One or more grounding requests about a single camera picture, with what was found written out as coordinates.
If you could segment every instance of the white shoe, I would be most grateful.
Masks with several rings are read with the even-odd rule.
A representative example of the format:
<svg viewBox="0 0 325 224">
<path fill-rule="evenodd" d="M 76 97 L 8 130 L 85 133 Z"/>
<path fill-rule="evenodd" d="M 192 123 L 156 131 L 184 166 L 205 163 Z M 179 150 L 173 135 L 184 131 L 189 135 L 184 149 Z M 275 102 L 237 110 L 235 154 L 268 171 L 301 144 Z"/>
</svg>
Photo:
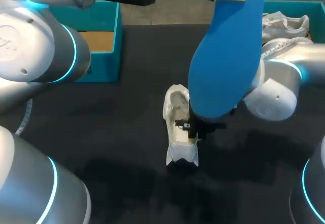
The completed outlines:
<svg viewBox="0 0 325 224">
<path fill-rule="evenodd" d="M 189 118 L 189 93 L 183 85 L 171 86 L 165 96 L 162 116 L 167 124 L 168 150 L 166 165 L 171 161 L 185 159 L 199 165 L 198 138 L 189 139 L 187 131 L 176 126 L 175 120 Z"/>
<path fill-rule="evenodd" d="M 263 44 L 276 38 L 306 37 L 309 31 L 309 18 L 291 18 L 281 12 L 263 14 Z"/>
</svg>

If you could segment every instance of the teal bin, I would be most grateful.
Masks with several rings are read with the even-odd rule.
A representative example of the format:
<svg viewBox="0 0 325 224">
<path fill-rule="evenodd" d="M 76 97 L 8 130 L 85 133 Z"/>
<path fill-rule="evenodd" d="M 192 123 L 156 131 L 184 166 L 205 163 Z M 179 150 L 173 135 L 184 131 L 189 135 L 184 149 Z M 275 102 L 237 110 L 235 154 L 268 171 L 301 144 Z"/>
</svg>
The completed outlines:
<svg viewBox="0 0 325 224">
<path fill-rule="evenodd" d="M 280 11 L 288 17 L 307 15 L 310 21 L 310 37 L 314 43 L 325 43 L 325 7 L 322 2 L 265 1 L 264 12 Z"/>
<path fill-rule="evenodd" d="M 87 73 L 78 83 L 110 83 L 118 80 L 123 26 L 120 4 L 96 1 L 85 10 L 73 7 L 50 7 L 57 20 L 76 31 L 110 31 L 113 34 L 111 52 L 92 52 Z"/>
</svg>

